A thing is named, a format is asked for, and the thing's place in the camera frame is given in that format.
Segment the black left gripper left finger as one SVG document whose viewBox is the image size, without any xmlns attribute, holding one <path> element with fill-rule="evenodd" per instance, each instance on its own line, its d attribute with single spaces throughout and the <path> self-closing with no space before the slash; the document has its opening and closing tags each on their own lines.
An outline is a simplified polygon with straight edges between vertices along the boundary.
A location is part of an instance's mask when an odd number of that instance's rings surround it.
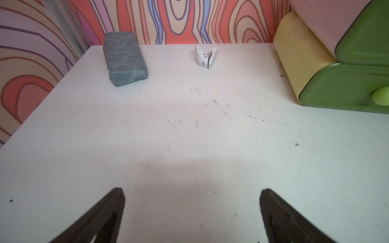
<svg viewBox="0 0 389 243">
<path fill-rule="evenodd" d="M 121 188 L 113 188 L 53 243 L 115 243 L 118 238 L 125 195 Z"/>
</svg>

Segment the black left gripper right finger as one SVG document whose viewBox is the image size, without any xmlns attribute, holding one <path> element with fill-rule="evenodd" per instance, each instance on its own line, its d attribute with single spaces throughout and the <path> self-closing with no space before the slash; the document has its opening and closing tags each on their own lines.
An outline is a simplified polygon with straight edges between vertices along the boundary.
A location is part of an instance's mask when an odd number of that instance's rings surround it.
<svg viewBox="0 0 389 243">
<path fill-rule="evenodd" d="M 270 243 L 334 242 L 269 188 L 261 192 L 259 206 Z"/>
</svg>

